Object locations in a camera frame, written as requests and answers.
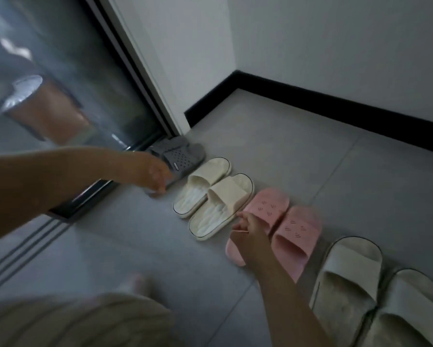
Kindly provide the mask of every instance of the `white wall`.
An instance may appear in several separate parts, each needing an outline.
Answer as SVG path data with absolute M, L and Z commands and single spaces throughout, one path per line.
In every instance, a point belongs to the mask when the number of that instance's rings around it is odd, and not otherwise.
M 180 133 L 236 69 L 227 0 L 109 0 Z
M 229 10 L 238 69 L 433 121 L 433 0 L 229 0 Z

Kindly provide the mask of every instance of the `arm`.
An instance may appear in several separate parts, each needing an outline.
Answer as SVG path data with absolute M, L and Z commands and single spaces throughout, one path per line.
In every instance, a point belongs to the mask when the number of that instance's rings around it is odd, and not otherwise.
M 0 155 L 0 237 L 98 179 L 165 192 L 167 165 L 144 152 L 66 147 Z
M 231 239 L 257 278 L 273 347 L 333 347 L 315 315 L 297 292 L 296 284 L 271 250 L 265 222 L 240 212 Z

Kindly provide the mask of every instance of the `slipper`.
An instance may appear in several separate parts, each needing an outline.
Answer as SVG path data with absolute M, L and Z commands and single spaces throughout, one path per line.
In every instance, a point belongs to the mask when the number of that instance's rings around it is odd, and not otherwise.
M 207 240 L 236 217 L 253 197 L 254 182 L 245 174 L 226 177 L 208 189 L 208 201 L 189 220 L 197 240 Z
M 277 228 L 271 248 L 283 268 L 297 282 L 321 234 L 321 221 L 310 207 L 292 207 Z
M 207 200 L 208 189 L 231 173 L 231 163 L 216 157 L 201 165 L 190 174 L 188 182 L 173 203 L 173 210 L 180 218 L 192 214 Z
M 173 178 L 166 183 L 167 189 L 196 169 L 205 159 L 203 146 L 201 144 L 189 145 L 184 136 L 177 136 L 171 140 L 163 139 L 149 146 L 145 151 L 167 163 L 173 174 Z M 153 190 L 144 189 L 144 191 L 152 197 L 158 196 Z
M 255 195 L 252 201 L 244 208 L 244 212 L 252 213 L 268 223 L 266 233 L 269 235 L 274 225 L 289 207 L 289 197 L 274 188 L 263 189 Z M 226 256 L 242 267 L 245 265 L 237 246 L 229 239 L 226 244 Z
M 364 347 L 433 346 L 433 282 L 414 269 L 394 273 L 370 326 Z
M 351 346 L 376 307 L 382 253 L 370 240 L 344 237 L 326 253 L 309 303 L 338 347 Z
M 189 141 L 184 136 L 177 136 L 173 139 L 163 139 L 150 145 L 145 151 L 153 154 L 155 157 L 163 158 L 163 154 L 179 147 L 188 146 Z
M 205 149 L 199 143 L 189 146 L 182 146 L 165 152 L 162 160 L 167 163 L 173 173 L 173 179 L 168 181 L 166 186 L 170 186 L 194 171 L 205 159 Z

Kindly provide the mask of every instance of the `human hand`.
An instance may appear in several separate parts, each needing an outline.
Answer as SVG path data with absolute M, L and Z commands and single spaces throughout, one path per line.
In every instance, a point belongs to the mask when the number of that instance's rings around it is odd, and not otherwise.
M 112 180 L 165 193 L 167 180 L 173 179 L 165 162 L 147 152 L 125 151 L 120 154 L 117 165 L 111 164 L 111 168 L 115 168 Z
M 236 215 L 240 220 L 233 225 L 230 238 L 244 262 L 257 274 L 277 261 L 266 234 L 269 225 L 252 213 L 238 212 Z

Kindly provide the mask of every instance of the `gray floor tile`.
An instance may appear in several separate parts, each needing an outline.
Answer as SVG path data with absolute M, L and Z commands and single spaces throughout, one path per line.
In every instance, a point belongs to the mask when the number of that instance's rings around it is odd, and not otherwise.
M 45 224 L 48 224 L 49 222 L 51 222 L 51 224 L 55 224 L 56 220 L 51 219 L 51 217 L 48 217 L 47 215 L 40 215 L 21 227 L 15 229 L 13 232 L 2 237 L 0 239 L 0 260 L 14 248 L 18 247 L 23 241 L 28 239 L 35 231 L 38 231 L 41 227 L 43 227 Z
M 278 187 L 307 204 L 362 132 L 238 89 L 188 137 L 209 157 L 228 158 L 258 188 Z
M 103 257 L 97 252 L 111 248 L 113 254 L 110 258 L 120 264 L 123 262 L 122 251 L 115 251 L 115 246 L 107 241 L 83 240 L 80 241 L 73 229 L 64 232 L 0 287 L 0 300 L 29 295 L 100 292 L 101 287 L 96 287 L 93 283 L 89 261 L 94 260 L 102 265 Z M 1 275 L 0 280 L 4 279 L 5 275 Z
M 433 278 L 433 152 L 366 133 L 313 205 L 326 237 L 366 237 Z
M 202 346 L 251 283 L 252 276 L 224 254 L 230 229 L 197 242 L 172 210 L 179 185 L 152 199 L 121 186 L 75 228 L 128 246 L 138 269 L 155 279 L 158 301 L 173 310 L 186 345 Z
M 208 346 L 271 346 L 265 307 L 256 282 L 252 284 Z

